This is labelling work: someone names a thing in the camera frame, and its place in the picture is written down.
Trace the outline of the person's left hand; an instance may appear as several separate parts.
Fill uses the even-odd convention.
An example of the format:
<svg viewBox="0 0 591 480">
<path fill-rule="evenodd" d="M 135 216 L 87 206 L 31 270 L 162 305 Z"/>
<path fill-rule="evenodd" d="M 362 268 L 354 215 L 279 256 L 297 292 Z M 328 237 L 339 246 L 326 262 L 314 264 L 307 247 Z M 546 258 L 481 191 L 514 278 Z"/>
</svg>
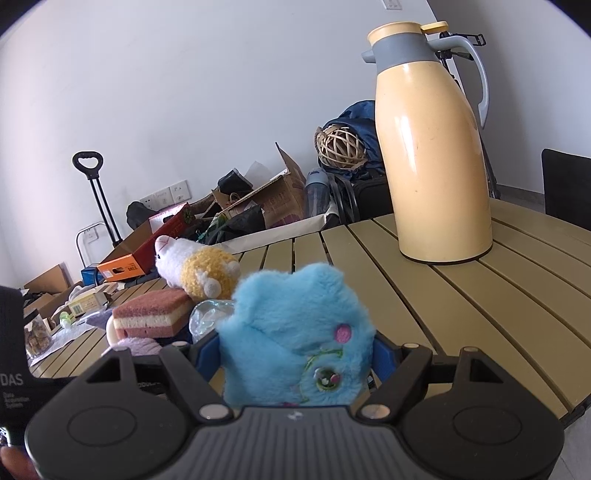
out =
<svg viewBox="0 0 591 480">
<path fill-rule="evenodd" d="M 32 461 L 18 447 L 3 446 L 1 448 L 1 462 L 14 479 L 39 480 Z"/>
</svg>

